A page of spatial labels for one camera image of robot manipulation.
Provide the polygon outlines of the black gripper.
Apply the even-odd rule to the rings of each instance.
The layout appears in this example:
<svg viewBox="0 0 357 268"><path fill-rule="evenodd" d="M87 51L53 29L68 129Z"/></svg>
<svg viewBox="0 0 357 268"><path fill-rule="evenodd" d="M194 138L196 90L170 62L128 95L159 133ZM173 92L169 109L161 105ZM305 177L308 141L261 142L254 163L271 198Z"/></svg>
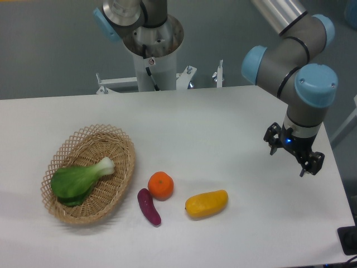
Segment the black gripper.
<svg viewBox="0 0 357 268"><path fill-rule="evenodd" d="M270 147L270 155L283 148L294 155L301 165L300 177L306 173L316 175L322 168L325 155L321 152L313 152L312 145L315 141L319 127L302 127L291 122L284 122L283 127L274 122L264 134L263 140Z"/></svg>

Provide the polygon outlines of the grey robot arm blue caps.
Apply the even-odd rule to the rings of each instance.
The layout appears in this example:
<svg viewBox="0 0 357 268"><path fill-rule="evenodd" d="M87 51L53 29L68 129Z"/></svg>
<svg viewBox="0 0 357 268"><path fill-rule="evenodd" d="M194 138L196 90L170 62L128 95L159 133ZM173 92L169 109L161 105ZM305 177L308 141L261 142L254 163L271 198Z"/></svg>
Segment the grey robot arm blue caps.
<svg viewBox="0 0 357 268"><path fill-rule="evenodd" d="M253 47L242 62L242 76L287 104L283 124L268 127L264 140L271 153L283 148L296 158L303 174L316 175L324 155L312 145L335 99L338 78L312 59L334 39L334 25L323 15L310 15L299 1L254 5L282 42L273 50ZM93 16L108 39L122 41L132 54L140 91L189 88L196 70L188 66L181 74L176 71L184 30L168 14L166 1L104 1Z"/></svg>

